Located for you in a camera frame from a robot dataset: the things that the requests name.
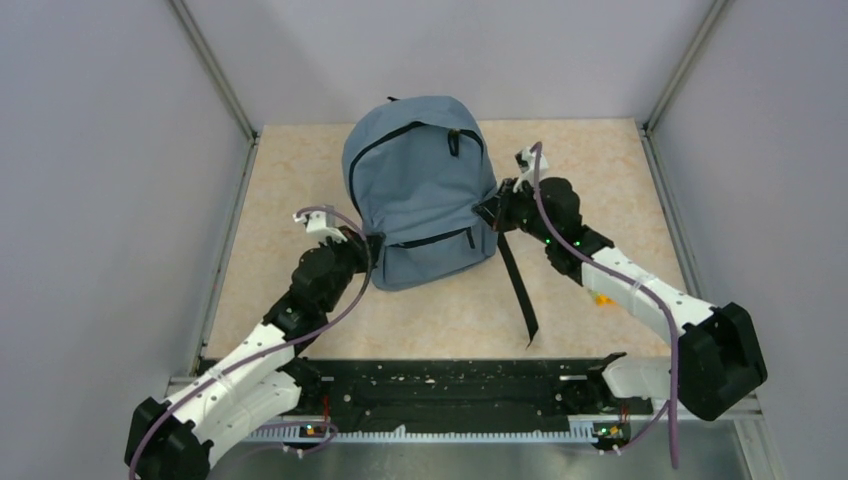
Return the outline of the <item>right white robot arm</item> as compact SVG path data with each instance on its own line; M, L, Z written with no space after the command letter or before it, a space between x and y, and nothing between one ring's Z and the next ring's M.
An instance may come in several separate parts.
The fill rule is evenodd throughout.
M507 179L473 210L495 232L520 230L544 243L555 271L623 307L669 346L666 357L607 357L586 385L594 409L612 412L639 397L713 421L767 381L750 313L696 298L637 265L584 223L567 180L547 178L533 188Z

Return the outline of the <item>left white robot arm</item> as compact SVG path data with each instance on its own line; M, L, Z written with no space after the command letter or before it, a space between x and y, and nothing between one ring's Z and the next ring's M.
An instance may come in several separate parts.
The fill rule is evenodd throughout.
M319 404L320 386L285 371L330 326L331 312L354 275L369 275L384 237L344 227L340 242L306 251L288 291L245 340L202 376L132 416L125 462L132 479L205 479L218 461L272 417Z

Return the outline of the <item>blue grey backpack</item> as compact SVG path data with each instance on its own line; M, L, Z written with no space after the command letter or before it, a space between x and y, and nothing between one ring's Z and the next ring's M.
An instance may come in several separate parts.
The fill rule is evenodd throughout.
M500 254L535 337L538 320L509 243L476 211L498 184L481 129L462 102L389 98L355 124L342 167L364 231L382 239L376 288L419 287Z

